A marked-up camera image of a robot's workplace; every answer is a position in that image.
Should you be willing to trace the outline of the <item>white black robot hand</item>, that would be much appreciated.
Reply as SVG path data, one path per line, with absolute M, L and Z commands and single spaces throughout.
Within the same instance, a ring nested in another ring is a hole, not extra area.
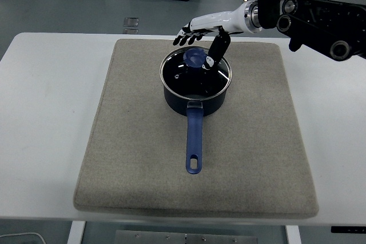
M 193 18 L 181 28 L 173 44 L 191 45 L 209 33 L 218 32 L 202 65 L 205 70 L 214 68 L 229 47 L 230 35 L 249 31 L 245 20 L 248 19 L 248 9 L 251 4 L 251 1 L 247 1 L 234 11 L 222 11 Z

